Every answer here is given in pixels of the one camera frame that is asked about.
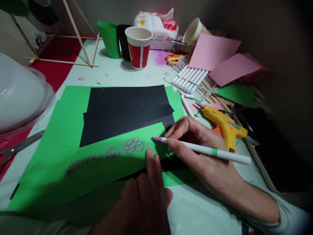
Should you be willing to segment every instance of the left hand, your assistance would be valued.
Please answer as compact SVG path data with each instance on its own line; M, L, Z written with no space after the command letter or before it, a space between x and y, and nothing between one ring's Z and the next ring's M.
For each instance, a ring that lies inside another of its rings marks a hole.
M171 234L167 208L173 192L163 184L159 155L146 151L147 175L130 179L115 207L88 233L95 234Z

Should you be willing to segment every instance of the white plastic bag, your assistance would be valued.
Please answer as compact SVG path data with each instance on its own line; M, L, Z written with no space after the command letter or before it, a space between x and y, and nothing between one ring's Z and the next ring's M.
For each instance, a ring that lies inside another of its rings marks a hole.
M166 15L161 13L139 12L135 17L134 26L145 28L153 33L150 49L172 50L178 34L178 25L173 19L174 9Z

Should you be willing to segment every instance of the doodle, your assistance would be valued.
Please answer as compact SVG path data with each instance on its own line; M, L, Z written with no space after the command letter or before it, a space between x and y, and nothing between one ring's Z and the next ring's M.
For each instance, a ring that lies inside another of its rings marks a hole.
M123 146L123 149L127 154L133 154L134 151L141 152L144 150L144 143L139 141L139 138L131 138L127 141L127 143Z
M116 158L116 157L118 157L120 155L120 153L121 152L120 152L120 150L118 148L111 147L107 151L107 158L110 158L110 159Z
M79 160L76 160L76 162L71 162L65 174L72 176L76 170L80 170L81 168L78 166L78 163Z
M101 159L102 159L102 154L101 153L96 153L93 157L92 156L88 157L88 159L87 159L87 166L89 168L93 168L93 167L95 167L96 165L99 164Z

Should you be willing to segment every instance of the white paper cup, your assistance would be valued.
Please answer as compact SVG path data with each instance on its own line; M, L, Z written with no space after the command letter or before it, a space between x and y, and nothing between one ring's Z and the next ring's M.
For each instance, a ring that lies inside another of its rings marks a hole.
M206 27L201 23L199 18L195 18L190 25L188 26L184 38L183 38L183 43L186 44L196 44L200 34L209 34L211 33L206 29Z
M145 69L148 62L152 32L140 27L129 27L125 30L125 34L132 67L136 70Z

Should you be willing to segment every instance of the pink cardstock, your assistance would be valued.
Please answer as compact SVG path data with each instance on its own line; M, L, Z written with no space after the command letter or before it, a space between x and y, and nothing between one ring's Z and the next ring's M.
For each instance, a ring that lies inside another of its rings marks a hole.
M200 34L188 67L212 71L235 55L240 44L241 41Z
M249 54L236 54L213 69L209 76L220 86L245 75L267 71L267 69Z
M217 110L223 110L223 109L224 109L221 103L213 103L213 104L203 103L202 105L204 105L204 106L207 105L207 106L213 107L213 108L215 108L215 109L217 109ZM189 108L190 108L191 110L195 110L195 111L199 111L199 110L201 109L201 108L200 108L197 104L195 104L195 103L188 103L188 106L189 106Z

